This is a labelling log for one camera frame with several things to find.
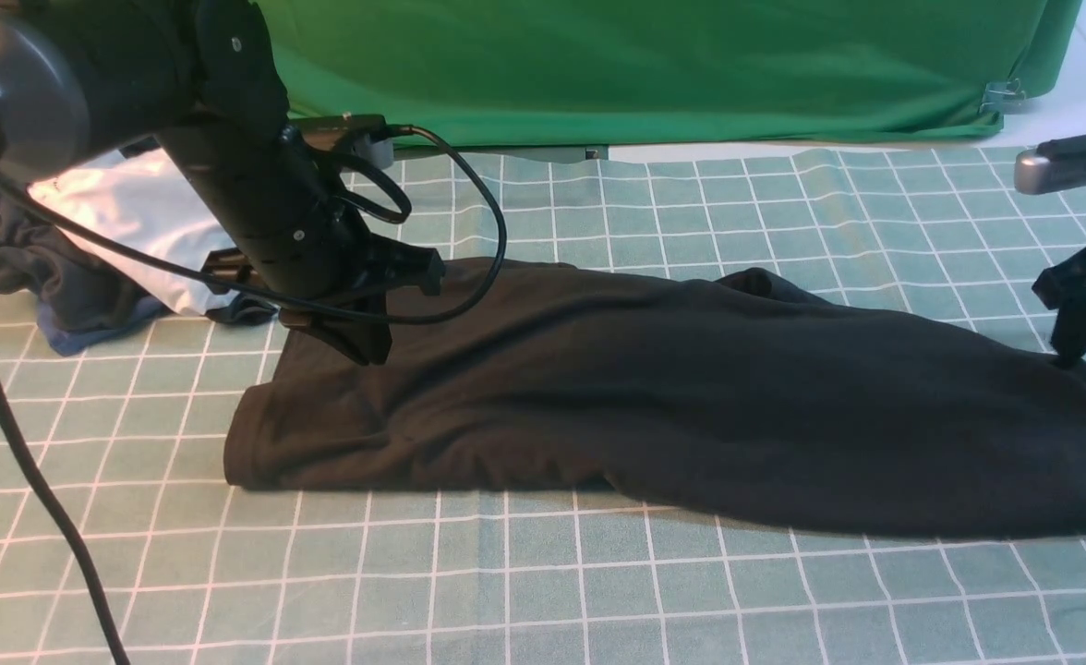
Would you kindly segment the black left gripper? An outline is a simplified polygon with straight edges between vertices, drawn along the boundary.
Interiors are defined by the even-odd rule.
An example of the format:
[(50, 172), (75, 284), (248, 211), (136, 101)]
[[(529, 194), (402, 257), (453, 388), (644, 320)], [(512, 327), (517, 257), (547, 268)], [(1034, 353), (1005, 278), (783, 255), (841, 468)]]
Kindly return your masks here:
[(390, 357), (388, 292), (440, 294), (438, 251), (374, 235), (362, 219), (400, 224), (412, 211), (377, 165), (312, 149), (290, 126), (256, 139), (227, 121), (193, 120), (155, 138), (272, 297), (311, 315), (308, 335), (358, 366)]

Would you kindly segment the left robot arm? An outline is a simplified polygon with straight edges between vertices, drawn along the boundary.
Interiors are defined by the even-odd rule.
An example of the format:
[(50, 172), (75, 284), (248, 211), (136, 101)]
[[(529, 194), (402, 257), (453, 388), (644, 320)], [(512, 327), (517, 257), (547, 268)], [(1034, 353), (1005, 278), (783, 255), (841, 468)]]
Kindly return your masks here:
[(386, 294), (437, 294), (430, 249), (380, 238), (408, 197), (382, 170), (379, 115), (289, 118), (252, 1), (0, 1), (0, 176), (31, 184), (154, 138), (232, 248), (201, 260), (220, 291), (256, 287), (285, 327), (382, 365)]

